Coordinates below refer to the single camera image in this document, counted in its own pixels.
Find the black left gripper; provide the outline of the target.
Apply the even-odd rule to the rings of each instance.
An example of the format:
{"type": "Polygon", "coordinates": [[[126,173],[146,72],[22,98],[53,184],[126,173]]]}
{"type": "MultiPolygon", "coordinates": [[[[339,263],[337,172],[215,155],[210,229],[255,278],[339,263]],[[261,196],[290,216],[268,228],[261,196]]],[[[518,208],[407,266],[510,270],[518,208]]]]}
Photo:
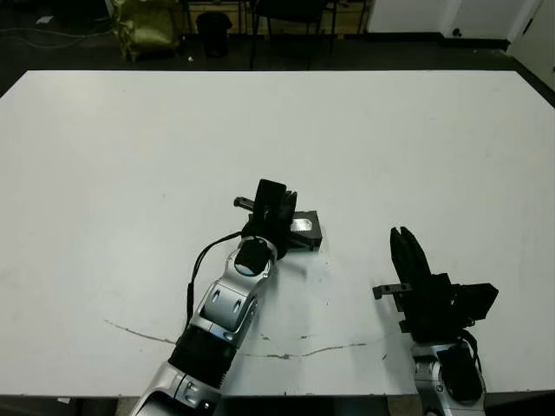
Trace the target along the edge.
{"type": "Polygon", "coordinates": [[[288,249],[313,251],[316,248],[312,238],[291,234],[297,192],[258,189],[255,199],[250,203],[245,197],[236,197],[233,205],[251,211],[241,230],[241,237],[260,237],[269,241],[276,249],[276,260],[283,258],[288,249]]]}

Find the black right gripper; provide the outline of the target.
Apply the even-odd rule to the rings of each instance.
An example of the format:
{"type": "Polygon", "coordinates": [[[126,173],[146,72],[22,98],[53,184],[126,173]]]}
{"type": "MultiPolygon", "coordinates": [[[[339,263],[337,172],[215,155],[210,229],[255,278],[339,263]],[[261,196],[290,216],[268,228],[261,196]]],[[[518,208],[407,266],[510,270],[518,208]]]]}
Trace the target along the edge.
{"type": "Polygon", "coordinates": [[[376,300],[391,295],[404,318],[398,322],[402,333],[418,343],[454,340],[460,333],[460,318],[452,304],[454,285],[447,273],[432,274],[426,254],[415,235],[405,226],[392,228],[391,259],[401,283],[372,288],[376,300]]]}

